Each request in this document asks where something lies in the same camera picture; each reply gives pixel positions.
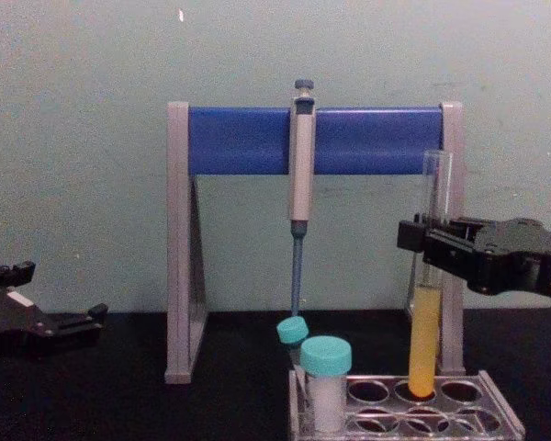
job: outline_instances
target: test tube rack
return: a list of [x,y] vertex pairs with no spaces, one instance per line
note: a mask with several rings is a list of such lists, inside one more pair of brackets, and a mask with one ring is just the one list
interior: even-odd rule
[[425,401],[409,394],[408,378],[347,376],[345,425],[315,433],[296,373],[289,373],[291,441],[523,441],[523,424],[485,371],[435,377]]

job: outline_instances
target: label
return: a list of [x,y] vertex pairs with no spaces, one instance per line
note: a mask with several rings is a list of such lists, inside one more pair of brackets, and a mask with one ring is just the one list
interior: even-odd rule
[[22,294],[16,292],[16,291],[10,291],[8,294],[6,294],[10,299],[14,300],[14,301],[17,301],[18,303],[20,303],[22,306],[28,308],[29,306],[33,306],[34,303],[27,299],[25,296],[23,296]]

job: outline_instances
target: glass test tube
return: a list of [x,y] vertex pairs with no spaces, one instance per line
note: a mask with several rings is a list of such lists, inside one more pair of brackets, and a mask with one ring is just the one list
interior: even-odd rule
[[[452,159],[450,152],[424,154],[420,213],[429,228],[448,222]],[[433,394],[443,271],[417,258],[408,386],[413,395],[423,398]]]

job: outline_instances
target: teal cap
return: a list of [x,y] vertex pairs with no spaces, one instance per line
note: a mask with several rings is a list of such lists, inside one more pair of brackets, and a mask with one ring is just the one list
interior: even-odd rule
[[299,315],[282,320],[277,324],[276,329],[279,335],[279,341],[284,345],[298,343],[309,334],[309,327]]
[[351,345],[342,338],[319,336],[300,347],[300,365],[314,377],[333,377],[351,369]]

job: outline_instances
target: small bottle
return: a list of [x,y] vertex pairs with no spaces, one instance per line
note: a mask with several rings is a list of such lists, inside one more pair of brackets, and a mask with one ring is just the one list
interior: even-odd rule
[[297,315],[282,320],[277,325],[276,329],[277,335],[279,335],[279,341],[286,346],[290,355],[290,360],[296,371],[296,378],[302,389],[302,393],[306,396],[304,389],[306,382],[304,378],[304,369],[300,366],[300,345],[306,340],[309,334],[309,327],[306,325],[304,319]]
[[314,430],[327,434],[342,431],[351,345],[337,337],[308,338],[300,347],[300,365],[307,373]]

